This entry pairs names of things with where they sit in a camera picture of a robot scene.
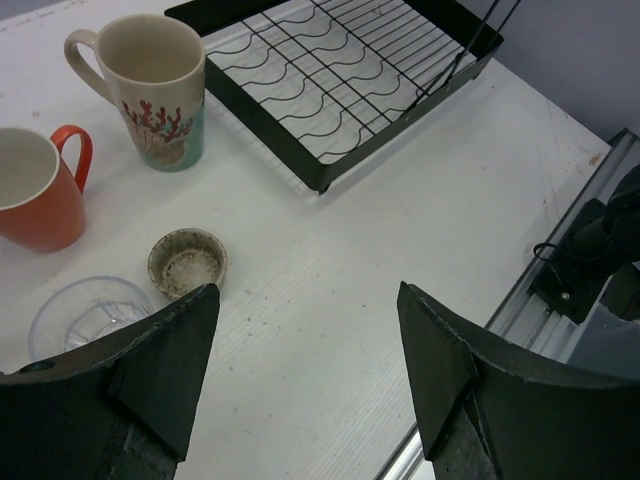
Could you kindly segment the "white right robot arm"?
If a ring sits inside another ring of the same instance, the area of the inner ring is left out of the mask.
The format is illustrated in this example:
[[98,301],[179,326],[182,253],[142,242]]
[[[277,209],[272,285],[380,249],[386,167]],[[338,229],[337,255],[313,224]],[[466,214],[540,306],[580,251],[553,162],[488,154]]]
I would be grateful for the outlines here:
[[639,311],[639,168],[633,167],[611,194],[602,215],[572,234],[567,244],[571,259],[586,275],[607,279],[619,272],[614,305],[625,320]]

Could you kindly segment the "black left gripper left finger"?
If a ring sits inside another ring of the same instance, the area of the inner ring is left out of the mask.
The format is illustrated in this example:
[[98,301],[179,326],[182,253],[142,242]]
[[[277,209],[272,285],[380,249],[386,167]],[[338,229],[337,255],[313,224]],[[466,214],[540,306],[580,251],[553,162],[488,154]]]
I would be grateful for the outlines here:
[[128,327],[1,377],[4,479],[172,479],[220,310],[203,285]]

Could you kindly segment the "clear glass cup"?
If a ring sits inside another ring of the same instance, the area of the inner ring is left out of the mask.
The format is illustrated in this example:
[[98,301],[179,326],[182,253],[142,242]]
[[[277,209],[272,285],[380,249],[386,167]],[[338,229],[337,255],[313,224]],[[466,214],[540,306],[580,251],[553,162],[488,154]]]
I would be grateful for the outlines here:
[[56,291],[31,324],[27,347],[35,362],[91,343],[154,312],[147,294],[117,276],[92,276]]

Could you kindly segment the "tall floral cream mug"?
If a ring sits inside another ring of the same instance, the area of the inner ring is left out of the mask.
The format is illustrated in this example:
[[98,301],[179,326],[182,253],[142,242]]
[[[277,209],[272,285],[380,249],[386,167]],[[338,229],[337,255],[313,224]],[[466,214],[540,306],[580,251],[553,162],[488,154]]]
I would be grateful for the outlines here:
[[206,54],[193,28],[161,15],[129,15],[99,32],[72,32],[64,55],[118,109],[149,167],[179,172],[201,159]]

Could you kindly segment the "small beige patterned cup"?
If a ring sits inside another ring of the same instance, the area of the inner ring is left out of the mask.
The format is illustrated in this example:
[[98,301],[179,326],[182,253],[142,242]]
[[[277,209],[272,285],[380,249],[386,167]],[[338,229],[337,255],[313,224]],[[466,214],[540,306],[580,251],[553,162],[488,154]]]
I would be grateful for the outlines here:
[[171,301],[210,283],[222,289],[228,267],[221,241],[197,228],[169,232],[156,242],[147,259],[151,283]]

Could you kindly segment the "orange ceramic mug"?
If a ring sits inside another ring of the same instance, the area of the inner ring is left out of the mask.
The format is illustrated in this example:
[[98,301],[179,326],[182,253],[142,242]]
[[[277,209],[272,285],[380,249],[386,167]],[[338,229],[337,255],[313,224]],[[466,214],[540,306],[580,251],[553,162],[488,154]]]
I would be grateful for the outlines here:
[[1,237],[54,252],[85,230],[83,193],[93,159],[90,135],[63,125],[49,137],[33,130],[1,130]]

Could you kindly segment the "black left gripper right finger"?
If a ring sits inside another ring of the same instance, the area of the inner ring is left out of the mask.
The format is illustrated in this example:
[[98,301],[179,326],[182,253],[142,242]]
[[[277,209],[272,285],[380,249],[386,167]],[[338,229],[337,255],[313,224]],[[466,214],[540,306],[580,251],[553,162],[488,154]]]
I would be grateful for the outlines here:
[[639,384],[559,363],[449,310],[397,297],[424,456],[439,479],[635,479]]

